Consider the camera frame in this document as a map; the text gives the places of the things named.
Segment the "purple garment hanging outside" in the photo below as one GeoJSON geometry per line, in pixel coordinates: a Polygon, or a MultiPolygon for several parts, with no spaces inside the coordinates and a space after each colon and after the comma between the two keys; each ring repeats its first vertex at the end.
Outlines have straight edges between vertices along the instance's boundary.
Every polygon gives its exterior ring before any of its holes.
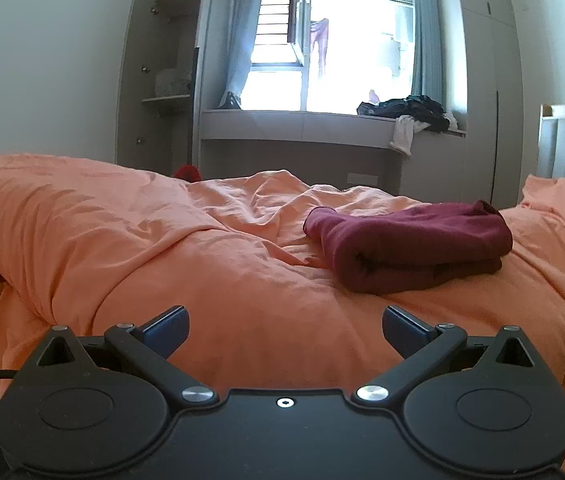
{"type": "Polygon", "coordinates": [[[311,22],[311,49],[316,48],[318,54],[319,72],[325,68],[327,61],[329,42],[329,20],[323,18],[317,22],[311,22]]]}

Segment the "window with open sash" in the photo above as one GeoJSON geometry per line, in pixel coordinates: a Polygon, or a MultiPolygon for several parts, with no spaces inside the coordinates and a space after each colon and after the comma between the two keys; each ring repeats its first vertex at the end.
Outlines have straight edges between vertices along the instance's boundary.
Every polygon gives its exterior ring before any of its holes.
{"type": "Polygon", "coordinates": [[[245,110],[353,114],[411,91],[413,0],[262,0],[245,110]],[[311,22],[329,20],[318,69],[311,22]]]}

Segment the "maroon garment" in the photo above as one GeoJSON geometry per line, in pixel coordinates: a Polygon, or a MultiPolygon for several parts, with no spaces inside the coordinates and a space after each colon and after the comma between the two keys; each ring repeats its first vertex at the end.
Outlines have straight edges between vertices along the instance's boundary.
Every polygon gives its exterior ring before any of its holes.
{"type": "Polygon", "coordinates": [[[495,273],[513,247],[505,219],[483,200],[418,204],[375,216],[316,207],[303,231],[344,287],[379,296],[495,273]]]}

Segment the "orange duvet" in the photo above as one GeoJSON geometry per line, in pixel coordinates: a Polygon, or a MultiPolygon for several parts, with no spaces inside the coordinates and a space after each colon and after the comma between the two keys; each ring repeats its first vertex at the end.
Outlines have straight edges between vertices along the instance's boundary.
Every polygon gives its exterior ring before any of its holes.
{"type": "Polygon", "coordinates": [[[186,183],[90,159],[2,155],[0,369],[20,367],[51,326],[100,335],[181,304],[191,332],[173,362],[200,382],[349,390],[398,362],[381,333],[383,310],[397,304],[472,335],[522,327],[565,389],[565,273],[512,248],[491,275],[360,295],[303,231],[317,206],[371,216],[411,204],[282,170],[186,183]]]}

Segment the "red object beside bed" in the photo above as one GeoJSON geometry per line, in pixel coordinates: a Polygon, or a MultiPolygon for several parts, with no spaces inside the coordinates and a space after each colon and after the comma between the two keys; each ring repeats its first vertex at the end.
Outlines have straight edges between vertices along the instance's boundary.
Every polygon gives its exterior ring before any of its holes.
{"type": "Polygon", "coordinates": [[[202,180],[200,170],[194,165],[181,166],[173,174],[175,179],[183,180],[189,183],[196,183],[202,180]]]}

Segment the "left grey curtain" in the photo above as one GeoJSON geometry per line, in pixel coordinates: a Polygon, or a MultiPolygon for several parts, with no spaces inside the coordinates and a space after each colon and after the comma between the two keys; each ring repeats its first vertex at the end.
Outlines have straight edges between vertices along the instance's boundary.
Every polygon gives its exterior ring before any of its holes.
{"type": "Polygon", "coordinates": [[[226,88],[220,110],[240,110],[241,94],[251,70],[262,0],[235,0],[228,42],[226,88]]]}

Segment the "right grey curtain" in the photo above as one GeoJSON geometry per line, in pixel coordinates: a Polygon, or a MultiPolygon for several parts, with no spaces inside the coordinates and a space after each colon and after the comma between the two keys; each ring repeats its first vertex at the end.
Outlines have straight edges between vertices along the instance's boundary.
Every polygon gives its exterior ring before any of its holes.
{"type": "Polygon", "coordinates": [[[413,0],[415,53],[411,93],[442,103],[443,48],[439,0],[413,0]]]}

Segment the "white garment on sill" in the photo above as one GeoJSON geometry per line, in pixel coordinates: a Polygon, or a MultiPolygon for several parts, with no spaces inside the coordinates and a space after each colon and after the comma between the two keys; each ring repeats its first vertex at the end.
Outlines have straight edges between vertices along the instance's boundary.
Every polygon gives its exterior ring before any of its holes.
{"type": "Polygon", "coordinates": [[[389,141],[389,147],[406,157],[410,157],[415,134],[421,131],[432,131],[433,127],[434,125],[430,122],[421,122],[411,115],[401,115],[395,119],[393,138],[389,141]]]}

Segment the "tall grey cabinet right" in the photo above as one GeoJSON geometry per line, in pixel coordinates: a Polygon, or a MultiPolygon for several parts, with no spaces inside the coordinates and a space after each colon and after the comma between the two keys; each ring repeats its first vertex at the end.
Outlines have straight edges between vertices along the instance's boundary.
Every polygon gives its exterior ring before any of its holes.
{"type": "Polygon", "coordinates": [[[523,96],[511,0],[460,0],[467,59],[465,200],[517,203],[523,96]]]}

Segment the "open grey wardrobe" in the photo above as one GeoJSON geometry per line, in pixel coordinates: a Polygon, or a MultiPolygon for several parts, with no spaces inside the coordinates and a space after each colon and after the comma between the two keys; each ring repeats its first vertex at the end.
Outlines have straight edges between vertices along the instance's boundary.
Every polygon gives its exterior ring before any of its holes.
{"type": "Polygon", "coordinates": [[[171,176],[194,161],[198,75],[211,0],[132,0],[115,162],[171,176]]]}

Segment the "white wall socket plate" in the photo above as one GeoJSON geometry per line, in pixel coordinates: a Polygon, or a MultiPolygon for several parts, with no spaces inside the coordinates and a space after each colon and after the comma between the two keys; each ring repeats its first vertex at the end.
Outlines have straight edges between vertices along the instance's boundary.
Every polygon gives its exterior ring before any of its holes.
{"type": "Polygon", "coordinates": [[[355,172],[350,172],[347,175],[346,182],[350,185],[363,185],[375,188],[379,184],[379,177],[374,174],[355,174],[355,172]]]}

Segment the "dark clothes pile on sill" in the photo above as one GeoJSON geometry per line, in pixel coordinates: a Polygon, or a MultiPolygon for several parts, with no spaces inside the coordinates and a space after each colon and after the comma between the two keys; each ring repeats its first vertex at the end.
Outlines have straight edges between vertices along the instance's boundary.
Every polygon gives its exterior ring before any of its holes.
{"type": "Polygon", "coordinates": [[[429,124],[427,130],[433,132],[445,132],[450,126],[442,104],[428,96],[407,96],[404,99],[390,99],[378,104],[363,102],[358,105],[356,113],[360,116],[392,119],[410,116],[417,122],[429,124]]]}

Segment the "grey window seat cabinet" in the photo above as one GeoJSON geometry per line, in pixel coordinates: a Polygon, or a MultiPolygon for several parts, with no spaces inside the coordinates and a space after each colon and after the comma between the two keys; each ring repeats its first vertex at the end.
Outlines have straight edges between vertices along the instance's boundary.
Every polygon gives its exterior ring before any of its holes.
{"type": "Polygon", "coordinates": [[[389,147],[389,118],[282,110],[205,110],[201,114],[202,174],[247,177],[288,170],[309,184],[344,190],[350,172],[379,177],[376,188],[425,202],[461,202],[465,136],[421,131],[411,156],[389,147]]]}

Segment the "white bundle on wardrobe shelf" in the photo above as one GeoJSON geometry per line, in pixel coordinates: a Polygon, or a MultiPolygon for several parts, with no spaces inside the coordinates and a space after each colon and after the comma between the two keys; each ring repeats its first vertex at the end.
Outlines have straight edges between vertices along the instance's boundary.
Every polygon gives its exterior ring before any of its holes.
{"type": "Polygon", "coordinates": [[[163,96],[188,96],[191,92],[191,78],[179,68],[163,68],[156,73],[154,81],[154,95],[163,96]]]}

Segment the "grey curtain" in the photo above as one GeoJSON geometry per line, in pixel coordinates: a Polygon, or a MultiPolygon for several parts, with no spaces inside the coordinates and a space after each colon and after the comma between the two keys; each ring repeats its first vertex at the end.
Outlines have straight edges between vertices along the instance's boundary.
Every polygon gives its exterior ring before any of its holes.
{"type": "Polygon", "coordinates": [[[241,94],[251,70],[262,0],[235,0],[228,42],[226,88],[220,110],[240,110],[241,94]]]}
{"type": "Polygon", "coordinates": [[[439,0],[413,0],[415,53],[411,93],[442,103],[443,48],[439,0]]]}

